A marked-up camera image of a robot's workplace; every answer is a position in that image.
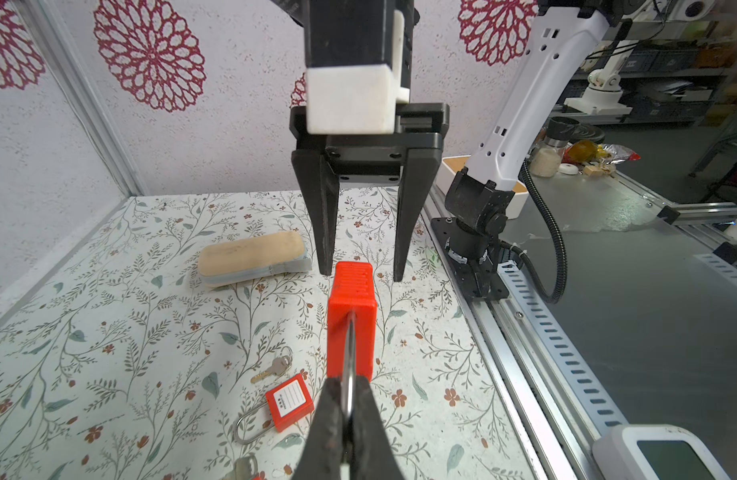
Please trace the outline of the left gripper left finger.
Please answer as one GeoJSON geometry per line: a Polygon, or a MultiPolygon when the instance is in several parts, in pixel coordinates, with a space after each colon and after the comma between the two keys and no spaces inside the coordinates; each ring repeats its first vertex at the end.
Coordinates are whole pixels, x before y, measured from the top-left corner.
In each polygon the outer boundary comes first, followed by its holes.
{"type": "Polygon", "coordinates": [[[293,480],[340,480],[344,457],[342,384],[326,379],[293,480]]]}

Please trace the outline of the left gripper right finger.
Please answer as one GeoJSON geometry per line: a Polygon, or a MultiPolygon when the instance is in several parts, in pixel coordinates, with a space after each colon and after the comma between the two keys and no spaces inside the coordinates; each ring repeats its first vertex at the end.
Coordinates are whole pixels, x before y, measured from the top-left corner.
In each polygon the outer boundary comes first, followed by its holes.
{"type": "Polygon", "coordinates": [[[369,381],[356,377],[350,416],[350,478],[404,480],[394,458],[369,381]]]}

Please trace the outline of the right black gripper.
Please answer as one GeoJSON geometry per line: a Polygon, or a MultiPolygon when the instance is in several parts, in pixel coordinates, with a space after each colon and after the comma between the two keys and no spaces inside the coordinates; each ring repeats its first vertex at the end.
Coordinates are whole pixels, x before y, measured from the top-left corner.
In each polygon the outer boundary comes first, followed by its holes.
{"type": "MultiPolygon", "coordinates": [[[[294,2],[290,12],[300,26],[304,3],[306,1],[294,2]]],[[[409,100],[408,104],[396,107],[392,134],[316,135],[306,130],[306,102],[294,108],[290,127],[300,150],[292,152],[292,167],[312,222],[314,250],[322,275],[332,274],[334,267],[340,196],[338,177],[351,182],[368,177],[381,183],[396,183],[401,177],[397,196],[393,281],[402,280],[415,224],[441,163],[448,126],[449,108],[446,104],[413,103],[409,100]]]]}

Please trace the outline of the red padlock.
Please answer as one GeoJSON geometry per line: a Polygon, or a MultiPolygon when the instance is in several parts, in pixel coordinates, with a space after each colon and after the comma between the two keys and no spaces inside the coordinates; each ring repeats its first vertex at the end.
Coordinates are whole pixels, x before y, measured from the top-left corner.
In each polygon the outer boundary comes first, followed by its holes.
{"type": "Polygon", "coordinates": [[[314,400],[306,385],[306,380],[301,373],[282,382],[282,384],[268,390],[264,394],[264,400],[254,405],[250,410],[240,414],[232,433],[234,440],[242,445],[248,445],[262,437],[268,430],[274,428],[276,432],[282,433],[288,427],[304,419],[306,415],[314,413],[314,400]],[[244,437],[244,422],[246,418],[256,415],[260,409],[265,409],[270,414],[270,425],[262,428],[258,434],[252,437],[244,437]]]}
{"type": "Polygon", "coordinates": [[[377,310],[372,266],[356,261],[336,264],[326,309],[326,377],[340,382],[347,422],[356,413],[360,388],[373,379],[377,310]]]}

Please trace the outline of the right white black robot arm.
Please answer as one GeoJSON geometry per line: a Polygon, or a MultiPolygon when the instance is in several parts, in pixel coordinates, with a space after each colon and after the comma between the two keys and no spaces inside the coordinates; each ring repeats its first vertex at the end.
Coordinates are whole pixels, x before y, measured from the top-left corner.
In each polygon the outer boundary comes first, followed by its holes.
{"type": "MultiPolygon", "coordinates": [[[[486,140],[445,196],[439,242],[464,293],[504,298],[496,264],[506,208],[524,158],[578,65],[635,1],[542,1],[522,60],[486,140]]],[[[322,274],[334,265],[344,182],[398,189],[393,277],[403,277],[416,220],[442,162],[449,108],[409,100],[410,1],[282,1],[304,30],[306,105],[292,109],[292,167],[312,222],[322,274]]]]}

